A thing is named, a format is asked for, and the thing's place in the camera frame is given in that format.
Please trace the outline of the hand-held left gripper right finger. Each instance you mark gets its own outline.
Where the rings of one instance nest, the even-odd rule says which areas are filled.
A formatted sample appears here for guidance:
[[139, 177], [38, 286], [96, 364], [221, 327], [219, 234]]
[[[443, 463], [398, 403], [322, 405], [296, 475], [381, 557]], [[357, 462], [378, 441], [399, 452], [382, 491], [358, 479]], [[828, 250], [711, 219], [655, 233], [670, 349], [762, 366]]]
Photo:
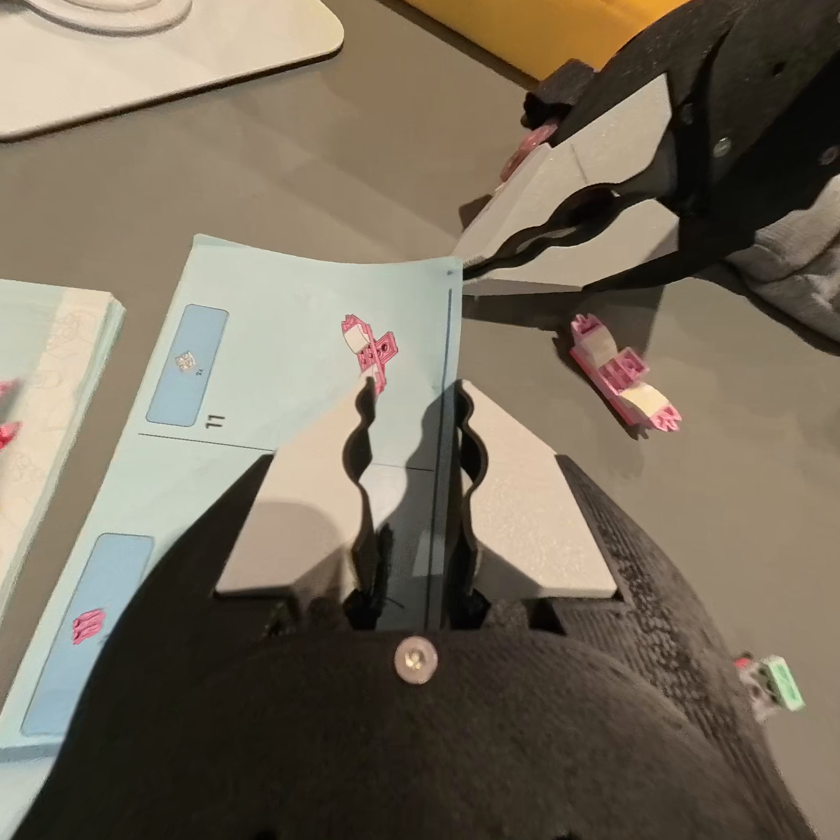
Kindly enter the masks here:
[[612, 599], [617, 583], [558, 455], [468, 380], [456, 396], [465, 593]]

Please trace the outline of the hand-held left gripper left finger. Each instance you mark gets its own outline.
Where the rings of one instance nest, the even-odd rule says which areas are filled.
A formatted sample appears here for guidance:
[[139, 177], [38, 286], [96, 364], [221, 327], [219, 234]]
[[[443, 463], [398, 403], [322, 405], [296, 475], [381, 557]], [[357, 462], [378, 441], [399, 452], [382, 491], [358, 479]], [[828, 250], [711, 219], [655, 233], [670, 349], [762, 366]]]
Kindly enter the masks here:
[[217, 582], [221, 596], [298, 601], [368, 594], [377, 572], [371, 504], [375, 382], [349, 394], [279, 446]]

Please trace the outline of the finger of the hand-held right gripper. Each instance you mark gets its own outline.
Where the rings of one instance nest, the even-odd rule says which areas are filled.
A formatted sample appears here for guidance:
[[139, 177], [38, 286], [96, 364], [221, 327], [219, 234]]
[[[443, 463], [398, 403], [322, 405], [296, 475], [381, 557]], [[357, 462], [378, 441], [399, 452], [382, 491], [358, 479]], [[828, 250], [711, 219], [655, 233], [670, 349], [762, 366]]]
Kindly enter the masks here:
[[592, 233], [550, 238], [537, 255], [501, 250], [550, 219], [548, 205], [497, 195], [461, 236], [463, 294], [472, 297], [576, 292], [675, 253], [679, 217], [653, 198], [632, 203]]
[[547, 204], [549, 221], [510, 239], [502, 255], [535, 256], [550, 238], [591, 234], [632, 203], [653, 198], [663, 204], [673, 187], [671, 118], [663, 73], [568, 139], [531, 152], [488, 204], [497, 195], [509, 202]]

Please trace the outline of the pink brick assembly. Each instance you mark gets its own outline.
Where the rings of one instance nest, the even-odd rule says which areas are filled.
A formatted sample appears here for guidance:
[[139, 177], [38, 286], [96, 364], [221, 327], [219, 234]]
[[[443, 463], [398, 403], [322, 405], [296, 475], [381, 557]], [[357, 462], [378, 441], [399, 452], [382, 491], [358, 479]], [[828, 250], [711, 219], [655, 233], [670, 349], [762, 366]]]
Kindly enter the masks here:
[[647, 383], [648, 366], [635, 350], [619, 348], [611, 331], [592, 314], [576, 315], [570, 330], [571, 358], [625, 426], [679, 431], [682, 416]]

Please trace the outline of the person's right forearm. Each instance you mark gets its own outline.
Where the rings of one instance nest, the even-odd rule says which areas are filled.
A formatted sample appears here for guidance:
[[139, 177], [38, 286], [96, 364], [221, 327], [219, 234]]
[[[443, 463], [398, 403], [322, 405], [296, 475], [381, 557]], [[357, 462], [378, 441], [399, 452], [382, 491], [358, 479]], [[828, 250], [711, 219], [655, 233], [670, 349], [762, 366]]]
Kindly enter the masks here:
[[810, 207], [762, 228], [726, 264], [758, 292], [794, 307], [838, 315], [839, 178]]

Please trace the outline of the small pink brick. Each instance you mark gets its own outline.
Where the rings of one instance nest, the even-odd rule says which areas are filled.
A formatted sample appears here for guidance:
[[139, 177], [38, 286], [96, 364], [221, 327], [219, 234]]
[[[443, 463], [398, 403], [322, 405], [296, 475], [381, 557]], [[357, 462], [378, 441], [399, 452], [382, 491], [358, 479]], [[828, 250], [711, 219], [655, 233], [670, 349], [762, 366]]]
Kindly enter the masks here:
[[548, 142], [557, 128], [558, 123], [554, 120], [549, 120], [526, 134], [517, 149], [504, 164], [500, 173], [500, 183], [504, 184], [508, 182], [512, 174], [529, 157], [530, 153], [540, 145]]

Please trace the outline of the shallow yellow plastic bin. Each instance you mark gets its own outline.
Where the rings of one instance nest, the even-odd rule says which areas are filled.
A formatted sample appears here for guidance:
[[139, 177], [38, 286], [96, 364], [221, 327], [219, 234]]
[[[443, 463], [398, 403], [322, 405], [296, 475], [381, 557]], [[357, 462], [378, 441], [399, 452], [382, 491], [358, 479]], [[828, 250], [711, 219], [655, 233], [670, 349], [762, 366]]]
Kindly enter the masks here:
[[534, 79], [571, 59], [599, 70], [683, 1], [410, 1], [419, 12]]

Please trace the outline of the open pale blue instruction booklet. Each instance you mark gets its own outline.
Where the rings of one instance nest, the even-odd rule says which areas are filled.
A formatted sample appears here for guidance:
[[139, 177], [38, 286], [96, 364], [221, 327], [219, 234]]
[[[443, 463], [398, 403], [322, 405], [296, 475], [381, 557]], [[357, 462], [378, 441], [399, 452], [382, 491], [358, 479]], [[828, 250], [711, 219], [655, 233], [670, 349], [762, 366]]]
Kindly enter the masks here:
[[359, 377], [355, 316], [395, 354], [364, 472], [394, 538], [380, 629], [439, 624], [461, 268], [338, 264], [195, 236], [128, 422], [2, 709], [2, 763], [50, 761], [130, 597], [258, 457]]

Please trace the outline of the winged grey mint brick assembly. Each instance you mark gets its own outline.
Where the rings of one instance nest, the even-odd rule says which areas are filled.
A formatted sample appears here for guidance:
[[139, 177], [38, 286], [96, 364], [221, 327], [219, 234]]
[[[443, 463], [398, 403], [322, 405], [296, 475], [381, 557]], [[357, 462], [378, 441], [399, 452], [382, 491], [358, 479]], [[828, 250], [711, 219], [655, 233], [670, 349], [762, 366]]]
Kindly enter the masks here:
[[778, 655], [755, 658], [741, 654], [732, 660], [748, 692], [752, 714], [763, 725], [778, 711], [798, 712], [805, 700], [786, 660]]

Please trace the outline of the wooden top white stand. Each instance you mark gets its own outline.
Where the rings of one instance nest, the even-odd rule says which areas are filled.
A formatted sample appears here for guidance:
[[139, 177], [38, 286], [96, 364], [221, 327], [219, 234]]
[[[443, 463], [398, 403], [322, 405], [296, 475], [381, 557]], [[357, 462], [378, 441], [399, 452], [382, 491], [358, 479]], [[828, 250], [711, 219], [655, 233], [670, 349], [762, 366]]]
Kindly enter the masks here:
[[344, 42], [320, 1], [1, 6], [3, 143], [326, 60]]

